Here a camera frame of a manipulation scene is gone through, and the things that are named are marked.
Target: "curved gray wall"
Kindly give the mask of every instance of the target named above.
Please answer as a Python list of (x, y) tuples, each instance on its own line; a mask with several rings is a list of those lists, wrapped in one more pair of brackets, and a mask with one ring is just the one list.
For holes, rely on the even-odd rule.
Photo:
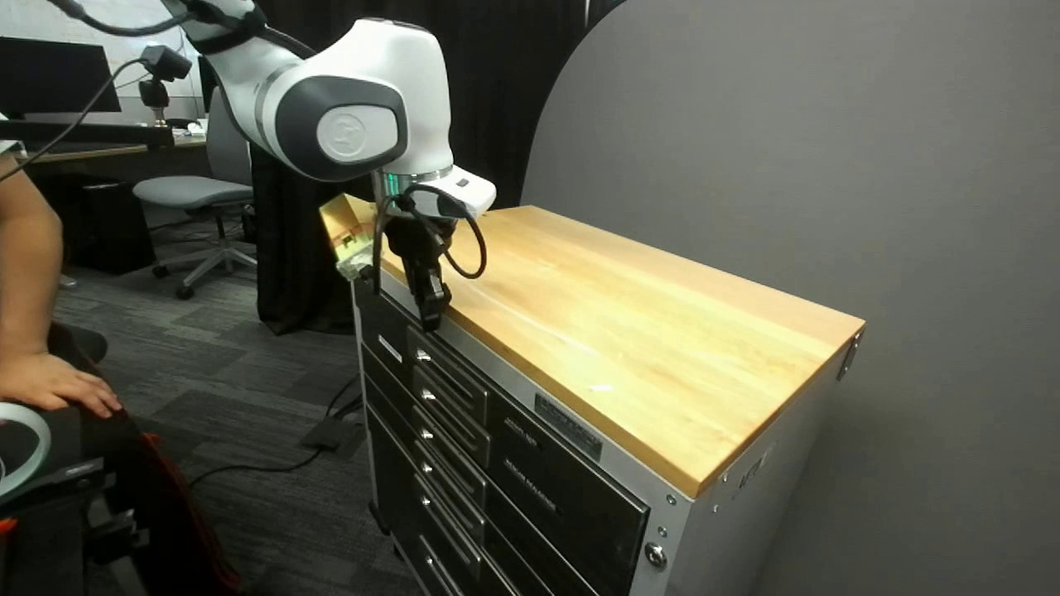
[(1055, 0), (629, 0), (522, 202), (871, 321), (762, 596), (1060, 594)]

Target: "wooden tabletop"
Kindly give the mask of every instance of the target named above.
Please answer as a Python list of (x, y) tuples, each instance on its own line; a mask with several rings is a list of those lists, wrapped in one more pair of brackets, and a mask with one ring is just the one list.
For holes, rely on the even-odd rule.
[[(538, 206), (481, 229), (490, 267), (445, 272), (451, 316), (691, 498), (864, 327)], [(477, 263), (466, 225), (455, 257)]]

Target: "chair base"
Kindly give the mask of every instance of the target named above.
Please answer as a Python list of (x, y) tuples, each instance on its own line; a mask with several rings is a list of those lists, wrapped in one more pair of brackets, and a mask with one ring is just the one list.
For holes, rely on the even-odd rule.
[(171, 267), (186, 267), (186, 264), (196, 264), (196, 267), (171, 292), (181, 300), (193, 299), (196, 284), (206, 275), (213, 275), (215, 267), (224, 267), (224, 272), (257, 267), (257, 257), (239, 253), (234, 241), (222, 241), (222, 244), (197, 253), (197, 256), (178, 256), (178, 257), (159, 263), (153, 272), (157, 272), (157, 278), (167, 278)]

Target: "person's arm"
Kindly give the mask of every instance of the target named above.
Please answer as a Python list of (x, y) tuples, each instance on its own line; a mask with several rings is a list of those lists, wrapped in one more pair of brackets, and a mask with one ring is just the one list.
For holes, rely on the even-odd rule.
[(117, 393), (96, 376), (45, 350), (64, 264), (64, 225), (30, 177), (0, 182), (0, 396), (56, 411), (81, 404), (100, 419), (118, 411)]

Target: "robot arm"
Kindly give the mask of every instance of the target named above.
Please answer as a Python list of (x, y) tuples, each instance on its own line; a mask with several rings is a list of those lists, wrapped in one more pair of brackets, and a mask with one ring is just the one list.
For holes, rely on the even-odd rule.
[(447, 146), (451, 90), (437, 40), (406, 23), (358, 20), (300, 59), (266, 37), (253, 0), (163, 0), (215, 69), (239, 128), (303, 179), (384, 177), (386, 200), (423, 219), (477, 219), (492, 182)]

